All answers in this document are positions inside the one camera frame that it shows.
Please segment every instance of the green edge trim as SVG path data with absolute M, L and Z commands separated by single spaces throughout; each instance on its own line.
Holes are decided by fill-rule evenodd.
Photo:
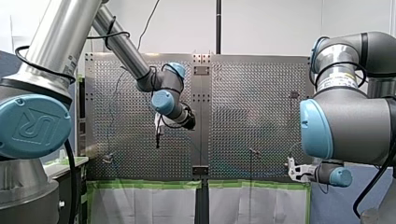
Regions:
M 201 181 L 147 181 L 147 180 L 100 180 L 87 182 L 89 189 L 200 189 Z
M 255 187 L 265 189 L 296 189 L 305 190 L 311 187 L 308 184 L 299 183 L 277 183 L 272 181 L 260 180 L 209 180 L 209 187 L 211 189 L 226 189 L 226 188 L 242 188 L 242 187 Z
M 306 192 L 306 209 L 305 209 L 305 223 L 309 224 L 310 223 L 310 219 L 311 219 L 311 185 L 309 185 L 309 188 L 307 189 Z
M 93 199 L 93 191 L 94 188 L 89 188 L 87 184 L 87 223 L 91 224 L 91 208 L 92 208 L 92 199 Z

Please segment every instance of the pegboard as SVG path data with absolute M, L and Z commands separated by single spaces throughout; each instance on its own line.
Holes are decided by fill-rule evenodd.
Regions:
M 158 70 L 165 63 L 183 64 L 186 79 L 181 101 L 189 104 L 191 55 L 167 58 L 171 61 L 149 56 L 147 60 Z M 86 69 L 88 178 L 191 179 L 189 132 L 168 129 L 156 148 L 150 93 L 136 89 L 133 77 L 113 54 L 90 54 Z
M 211 65 L 210 178 L 287 176 L 296 143 L 295 159 L 309 162 L 298 146 L 306 58 L 215 55 Z
M 181 99 L 196 113 L 195 131 L 167 129 L 156 148 L 150 94 L 135 88 L 115 55 L 89 54 L 85 99 L 89 179 L 189 180 L 193 165 L 208 165 L 209 178 L 287 176 L 283 164 L 291 146 L 300 141 L 299 103 L 313 93 L 307 84 L 306 57 L 145 58 L 157 69 L 169 62 L 185 66 Z M 104 160 L 109 154 L 111 163 Z M 309 162 L 299 147 L 293 156 Z

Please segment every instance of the metal frame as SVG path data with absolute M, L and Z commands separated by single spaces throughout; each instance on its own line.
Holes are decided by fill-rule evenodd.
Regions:
M 209 55 L 209 54 L 145 54 L 143 55 L 145 60 L 148 61 L 149 64 L 153 63 L 167 63 L 167 62 L 184 62 L 190 67 L 188 70 L 191 71 L 188 79 L 186 80 L 186 89 L 182 93 L 182 100 L 186 101 L 191 106 L 191 109 L 195 112 L 196 115 L 196 126 L 193 132 L 188 133 L 188 137 L 190 138 L 190 160 L 191 160 L 191 168 L 189 170 L 184 169 L 185 172 L 189 172 L 189 174 L 184 174 L 183 176 L 172 175 L 172 169 L 168 170 L 167 176 L 161 176 L 161 174 L 151 175 L 151 176 L 129 176 L 122 175 L 119 177 L 124 178 L 145 178 L 145 179 L 155 179 L 155 180 L 191 180 L 191 179 L 208 179 L 210 178 L 254 178 L 254 179 L 265 179 L 265 180 L 276 180 L 276 181 L 285 181 L 290 182 L 290 179 L 287 177 L 287 171 L 285 170 L 285 175 L 275 175 L 275 176 L 254 176 L 254 175 L 225 175 L 225 176 L 215 176 L 210 175 L 211 167 L 209 167 L 210 163 L 210 139 L 212 133 L 212 108 L 213 108 L 213 95 L 216 93 L 216 90 L 212 90 L 212 87 L 216 85 L 213 83 L 216 80 L 213 78 L 213 74 L 216 73 L 214 64 L 222 64 L 222 63 L 252 63 L 252 64 L 277 64 L 280 66 L 299 66 L 299 69 L 304 69 L 302 73 L 299 71 L 298 76 L 304 76 L 305 80 L 301 80 L 303 77 L 294 77 L 298 78 L 304 82 L 305 89 L 302 91 L 304 96 L 301 96 L 299 100 L 302 100 L 306 97 L 310 97 L 313 95 L 313 88 L 310 88 L 310 83 L 308 79 L 308 58 L 306 57 L 284 57 L 284 56 L 232 56 L 232 55 Z M 85 76 L 85 84 L 86 84 L 86 93 L 88 96 L 86 97 L 86 114 L 88 115 L 86 118 L 86 145 L 87 147 L 95 148 L 97 141 L 95 140 L 95 129 L 94 129 L 94 115 L 95 115 L 95 69 L 100 69 L 100 67 L 104 67 L 104 62 L 110 65 L 109 68 L 106 68 L 106 71 L 109 73 L 109 78 L 113 78 L 111 80 L 114 84 L 114 77 L 110 75 L 110 73 L 114 72 L 111 70 L 111 66 L 120 65 L 120 61 L 116 58 L 112 53 L 89 53 L 86 55 L 86 76 Z M 154 138 L 147 137 L 148 141 L 155 142 Z M 254 173 L 256 170 L 262 170 L 262 164 L 260 164 L 260 160 L 256 160 L 256 156 L 251 155 L 253 167 L 250 168 L 250 171 Z M 307 162 L 309 159 L 307 157 L 303 157 L 302 161 L 299 162 Z M 93 159 L 93 164 L 91 165 L 92 169 L 97 169 L 98 166 L 108 166 L 108 164 L 104 164 L 102 159 L 95 158 Z M 139 164 L 131 164 L 133 167 L 138 166 Z M 179 166 L 180 164 L 176 162 L 176 164 L 172 164 L 174 166 Z M 103 169 L 100 178 L 114 178 L 119 174 L 114 172 L 109 172 L 108 169 Z

